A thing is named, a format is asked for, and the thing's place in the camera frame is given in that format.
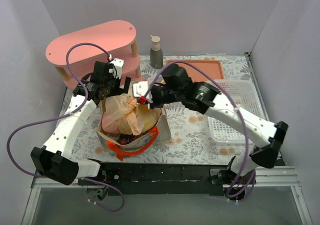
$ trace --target pink shelf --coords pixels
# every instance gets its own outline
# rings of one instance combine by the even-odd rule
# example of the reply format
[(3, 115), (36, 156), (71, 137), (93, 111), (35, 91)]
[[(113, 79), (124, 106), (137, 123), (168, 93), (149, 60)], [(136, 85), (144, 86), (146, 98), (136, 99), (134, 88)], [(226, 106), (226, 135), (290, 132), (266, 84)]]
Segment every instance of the pink shelf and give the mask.
[[(122, 68), (122, 83), (124, 83), (125, 77), (131, 77), (133, 81), (142, 80), (141, 77), (136, 77), (135, 74), (135, 70), (140, 66), (140, 56), (132, 57), (130, 48), (126, 47), (112, 52), (112, 57), (124, 60), (124, 65)], [(101, 54), (95, 57), (91, 57), (90, 59), (86, 59), (83, 62), (72, 64), (71, 67), (74, 68), (73, 70), (75, 74), (81, 79), (84, 75), (92, 73), (96, 61), (106, 62), (107, 56), (105, 54)], [(68, 69), (66, 69), (66, 73), (69, 75), (70, 79), (68, 81), (64, 81), (64, 83), (68, 88), (74, 89), (77, 86), (78, 82), (71, 75)]]
[[(67, 68), (66, 55), (71, 47), (80, 43), (96, 44), (112, 54), (113, 58), (124, 60), (122, 77), (129, 76), (133, 81), (141, 81), (136, 33), (136, 28), (130, 22), (108, 21), (56, 38), (46, 48), (45, 55), (70, 89), (74, 89), (78, 82)], [(75, 48), (69, 56), (72, 70), (80, 79), (93, 72), (96, 61), (107, 62), (107, 55), (90, 45)]]
[[(112, 52), (131, 45), (136, 39), (136, 33), (136, 28), (130, 22), (108, 21), (56, 38), (46, 48), (45, 55), (56, 67), (65, 67), (66, 54), (76, 44), (93, 43)], [(77, 63), (102, 53), (100, 49), (93, 46), (80, 46), (71, 52), (69, 62)]]

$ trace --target food item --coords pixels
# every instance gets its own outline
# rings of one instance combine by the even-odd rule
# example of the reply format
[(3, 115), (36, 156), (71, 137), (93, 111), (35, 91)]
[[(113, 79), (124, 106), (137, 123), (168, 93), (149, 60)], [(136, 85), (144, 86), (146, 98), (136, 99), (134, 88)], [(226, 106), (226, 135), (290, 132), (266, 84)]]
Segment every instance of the food item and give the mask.
[(160, 108), (148, 109), (132, 96), (121, 94), (106, 99), (101, 125), (107, 133), (138, 136), (151, 129), (160, 115)]

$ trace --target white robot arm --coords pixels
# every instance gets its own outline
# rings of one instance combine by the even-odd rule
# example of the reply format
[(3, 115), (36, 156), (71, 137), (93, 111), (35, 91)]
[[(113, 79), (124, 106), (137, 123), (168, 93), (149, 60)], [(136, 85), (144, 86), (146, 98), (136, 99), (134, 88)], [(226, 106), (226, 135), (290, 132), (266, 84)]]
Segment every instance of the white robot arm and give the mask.
[(81, 79), (89, 94), (84, 106), (78, 112), (70, 114), (86, 99), (84, 88), (78, 84), (65, 112), (70, 116), (58, 124), (41, 148), (34, 147), (31, 152), (33, 163), (42, 176), (69, 185), (77, 178), (98, 175), (100, 169), (98, 162), (89, 159), (70, 160), (72, 148), (86, 120), (101, 100), (128, 93), (131, 78), (127, 77), (124, 88), (120, 88), (123, 65), (124, 61), (118, 58), (107, 63), (97, 61), (93, 72)]
[[(150, 108), (161, 108), (164, 104), (182, 102), (186, 108), (218, 119), (238, 132), (244, 133), (237, 111), (216, 87), (207, 82), (192, 82), (186, 70), (177, 64), (172, 64), (164, 70), (162, 77), (165, 84), (154, 85), (147, 97), (143, 97), (149, 88), (147, 81), (135, 84), (133, 95), (140, 98), (141, 102), (147, 103)], [(288, 125), (283, 121), (278, 123), (266, 121), (241, 107), (237, 109), (245, 121), (248, 137), (254, 143), (240, 176), (243, 177), (260, 166), (273, 168)], [(227, 170), (231, 180), (241, 170), (244, 156), (245, 153), (242, 153), (230, 161)]]

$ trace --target orange plastic container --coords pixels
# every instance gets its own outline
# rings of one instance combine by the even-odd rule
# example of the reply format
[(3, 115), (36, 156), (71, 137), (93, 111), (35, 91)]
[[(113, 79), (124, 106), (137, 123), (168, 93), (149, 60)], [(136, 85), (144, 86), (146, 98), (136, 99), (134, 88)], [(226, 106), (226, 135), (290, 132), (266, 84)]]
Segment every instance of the orange plastic container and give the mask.
[[(166, 64), (172, 63), (176, 60), (168, 60)], [(219, 60), (202, 60), (202, 59), (183, 59), (180, 61), (188, 62), (197, 68), (201, 69), (203, 72), (208, 74), (212, 79), (225, 79), (224, 71), (221, 66), (221, 62)], [(192, 67), (184, 64), (179, 63), (177, 64), (180, 67), (185, 68), (186, 72), (188, 73), (189, 77), (192, 79), (193, 82), (206, 82), (208, 79), (203, 76), (198, 71), (194, 70)]]

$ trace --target soap dispenser bottle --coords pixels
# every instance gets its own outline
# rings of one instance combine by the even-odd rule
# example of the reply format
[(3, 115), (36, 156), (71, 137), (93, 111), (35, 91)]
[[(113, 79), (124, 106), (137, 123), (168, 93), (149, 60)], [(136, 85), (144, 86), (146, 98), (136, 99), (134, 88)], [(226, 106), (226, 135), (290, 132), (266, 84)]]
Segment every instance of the soap dispenser bottle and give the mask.
[(160, 47), (160, 37), (151, 35), (151, 41), (153, 45), (150, 49), (150, 65), (155, 69), (161, 69), (164, 66), (164, 53)]

